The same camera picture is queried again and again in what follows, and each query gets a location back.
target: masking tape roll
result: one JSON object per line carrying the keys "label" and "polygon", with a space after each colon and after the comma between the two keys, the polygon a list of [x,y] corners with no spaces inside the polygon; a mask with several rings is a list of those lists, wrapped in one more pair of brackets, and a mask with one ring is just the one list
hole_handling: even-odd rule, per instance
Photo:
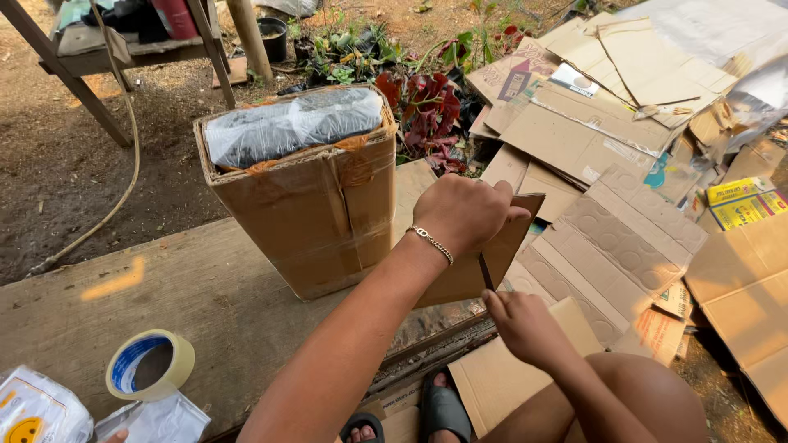
{"label": "masking tape roll", "polygon": [[[169,368],[153,385],[137,390],[134,375],[139,362],[160,344],[173,345],[173,360]],[[189,378],[195,365],[195,349],[182,337],[163,329],[151,329],[137,334],[123,343],[106,368],[106,387],[123,400],[156,401],[177,391]]]}

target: smiley face sticker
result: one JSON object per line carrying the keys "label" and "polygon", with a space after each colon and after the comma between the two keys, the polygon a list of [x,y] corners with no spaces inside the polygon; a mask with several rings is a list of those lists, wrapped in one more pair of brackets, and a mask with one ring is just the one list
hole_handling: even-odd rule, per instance
{"label": "smiley face sticker", "polygon": [[42,423],[40,417],[27,417],[6,433],[3,443],[35,443]]}

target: bamboo pole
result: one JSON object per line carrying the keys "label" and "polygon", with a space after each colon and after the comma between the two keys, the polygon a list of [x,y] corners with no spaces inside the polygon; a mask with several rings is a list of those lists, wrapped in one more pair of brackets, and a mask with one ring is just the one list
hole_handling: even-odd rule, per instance
{"label": "bamboo pole", "polygon": [[266,48],[262,45],[262,37],[257,27],[255,13],[251,9],[250,0],[227,0],[232,21],[236,25],[238,37],[246,53],[249,67],[266,81],[273,81],[271,64],[268,62]]}

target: dirt ground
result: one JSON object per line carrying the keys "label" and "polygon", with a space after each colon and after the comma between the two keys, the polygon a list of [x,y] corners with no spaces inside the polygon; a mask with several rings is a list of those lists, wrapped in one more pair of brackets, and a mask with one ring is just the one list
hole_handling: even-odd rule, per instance
{"label": "dirt ground", "polygon": [[[634,2],[616,0],[603,7],[615,9]],[[54,15],[45,2],[20,3],[48,32]],[[433,8],[423,14],[409,10],[417,4],[342,0],[336,7],[349,20],[386,21],[392,37],[420,54],[478,25],[466,0],[433,1]],[[491,20],[510,14],[513,24],[527,25],[539,35],[559,19],[566,4],[566,0],[503,1]],[[323,20],[321,10],[303,25],[320,26]],[[132,176],[133,150],[117,146],[59,79],[38,67],[37,59],[0,16],[0,285],[19,281],[31,267],[91,228],[120,198]],[[132,93],[142,149],[139,180],[114,218],[59,265],[229,216],[205,185],[191,126],[197,117],[225,110],[220,91],[210,88],[209,61],[130,69],[127,75],[133,83],[139,81]],[[86,81],[128,129],[112,77],[90,76]],[[234,91],[239,102],[254,102],[299,82],[298,76],[279,73],[272,85],[239,86]],[[783,165],[780,173],[786,171]],[[693,336],[688,359],[676,362],[674,369],[701,396],[710,441],[786,440],[785,431],[774,423],[746,379],[720,372],[738,373],[712,330]]]}

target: black slide sandal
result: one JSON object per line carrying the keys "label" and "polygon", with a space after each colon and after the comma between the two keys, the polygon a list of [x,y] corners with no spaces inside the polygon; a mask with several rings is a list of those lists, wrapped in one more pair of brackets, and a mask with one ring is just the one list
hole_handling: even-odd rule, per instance
{"label": "black slide sandal", "polygon": [[348,441],[350,431],[353,428],[358,428],[360,431],[364,425],[371,427],[372,430],[375,431],[375,438],[372,440],[363,440],[364,443],[385,443],[381,421],[369,412],[358,412],[350,416],[348,422],[345,423],[345,426],[342,426],[342,430],[340,431],[340,440],[342,443]]}
{"label": "black slide sandal", "polygon": [[470,419],[459,395],[452,389],[433,384],[440,372],[446,374],[447,382],[452,379],[448,367],[434,370],[424,377],[418,443],[427,443],[429,436],[437,430],[450,430],[460,443],[469,443]]}

